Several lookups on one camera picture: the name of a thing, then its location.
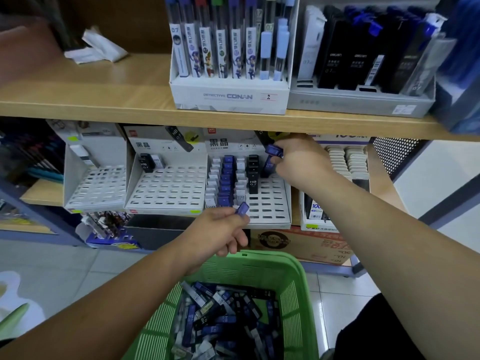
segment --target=white floor tile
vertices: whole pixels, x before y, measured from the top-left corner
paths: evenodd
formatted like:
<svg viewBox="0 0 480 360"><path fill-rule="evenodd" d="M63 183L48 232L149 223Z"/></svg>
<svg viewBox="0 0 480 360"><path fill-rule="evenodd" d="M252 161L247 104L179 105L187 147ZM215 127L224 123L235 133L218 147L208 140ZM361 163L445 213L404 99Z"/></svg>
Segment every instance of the white floor tile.
<svg viewBox="0 0 480 360"><path fill-rule="evenodd" d="M318 277L317 273L315 272L306 272L305 275L307 276L308 288L311 292L320 292L318 286Z"/></svg>
<svg viewBox="0 0 480 360"><path fill-rule="evenodd" d="M117 274L111 274L109 272L89 272L73 301L78 301L81 297L86 296L92 290L96 290L99 286L107 283L116 275Z"/></svg>
<svg viewBox="0 0 480 360"><path fill-rule="evenodd" d="M359 278L319 274L318 282L320 284L320 292L322 293L354 294L369 297L380 293L380 290L368 273L363 274Z"/></svg>
<svg viewBox="0 0 480 360"><path fill-rule="evenodd" d="M92 272L118 274L129 268L146 254L137 252L122 252L98 249L98 255L93 262Z"/></svg>
<svg viewBox="0 0 480 360"><path fill-rule="evenodd" d="M325 351L328 350L327 329L325 327L325 317L320 293L310 292L310 301L313 308L315 331L317 333L318 356L320 357Z"/></svg>
<svg viewBox="0 0 480 360"><path fill-rule="evenodd" d="M18 295L38 303L46 318L71 304L87 275L86 270L0 263L0 272L10 270L17 272L21 278Z"/></svg>
<svg viewBox="0 0 480 360"><path fill-rule="evenodd" d="M0 240L0 264L88 271L97 251L67 245Z"/></svg>
<svg viewBox="0 0 480 360"><path fill-rule="evenodd" d="M336 293L321 293L320 296L325 315L328 347L334 348L340 330L357 318L370 297Z"/></svg>

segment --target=metal mesh panel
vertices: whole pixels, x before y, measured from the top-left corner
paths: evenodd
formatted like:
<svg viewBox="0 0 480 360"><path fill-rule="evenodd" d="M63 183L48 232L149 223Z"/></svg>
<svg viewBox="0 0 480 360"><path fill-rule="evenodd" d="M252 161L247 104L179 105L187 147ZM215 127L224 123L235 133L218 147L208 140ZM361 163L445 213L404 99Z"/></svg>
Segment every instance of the metal mesh panel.
<svg viewBox="0 0 480 360"><path fill-rule="evenodd" d="M427 142L417 138L375 138L373 145L394 181Z"/></svg>

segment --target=wooden shelf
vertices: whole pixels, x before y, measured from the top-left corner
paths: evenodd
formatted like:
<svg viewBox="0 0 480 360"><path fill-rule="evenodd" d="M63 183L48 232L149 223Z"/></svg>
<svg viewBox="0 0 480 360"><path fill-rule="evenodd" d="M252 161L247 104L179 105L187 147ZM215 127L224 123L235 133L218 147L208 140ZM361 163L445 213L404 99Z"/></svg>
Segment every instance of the wooden shelf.
<svg viewBox="0 0 480 360"><path fill-rule="evenodd" d="M177 110L169 54L76 65L63 57L0 88L0 115L298 133L480 141L423 119L287 110L286 115Z"/></svg>
<svg viewBox="0 0 480 360"><path fill-rule="evenodd" d="M39 179L20 199L31 205L63 207L63 184Z"/></svg>
<svg viewBox="0 0 480 360"><path fill-rule="evenodd" d="M0 221L0 230L32 232L35 234L55 234L48 227L39 223L22 224L3 220Z"/></svg>

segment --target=hand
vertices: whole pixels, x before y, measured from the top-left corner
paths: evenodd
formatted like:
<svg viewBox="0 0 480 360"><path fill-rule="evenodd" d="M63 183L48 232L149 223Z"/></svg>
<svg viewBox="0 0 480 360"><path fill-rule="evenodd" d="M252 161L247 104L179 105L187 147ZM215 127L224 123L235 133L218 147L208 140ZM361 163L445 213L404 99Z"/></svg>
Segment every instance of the hand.
<svg viewBox="0 0 480 360"><path fill-rule="evenodd" d="M276 172L303 192L309 191L309 183L318 181L319 175L335 172L325 149L306 134L292 133L275 145L283 149L283 158L271 158Z"/></svg>
<svg viewBox="0 0 480 360"><path fill-rule="evenodd" d="M187 254L189 272L200 267L213 254L235 254L238 245L248 245L242 228L250 222L248 216L235 214L233 207L207 208L176 238Z"/></svg>

